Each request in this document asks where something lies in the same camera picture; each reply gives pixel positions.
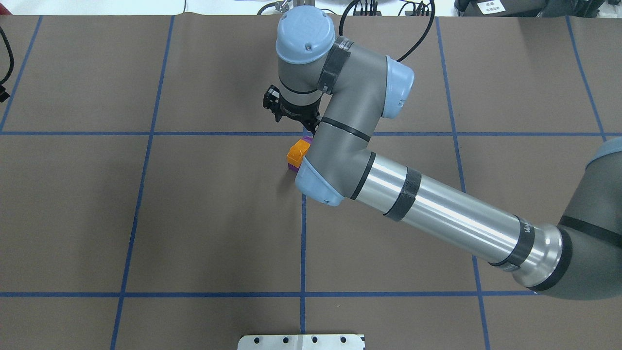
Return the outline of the black equipment case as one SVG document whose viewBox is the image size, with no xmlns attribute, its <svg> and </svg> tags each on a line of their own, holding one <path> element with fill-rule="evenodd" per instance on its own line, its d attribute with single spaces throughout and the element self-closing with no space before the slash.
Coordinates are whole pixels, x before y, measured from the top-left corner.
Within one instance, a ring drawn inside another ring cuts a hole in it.
<svg viewBox="0 0 622 350">
<path fill-rule="evenodd" d="M 595 18 L 604 0 L 455 0 L 460 17 Z"/>
</svg>

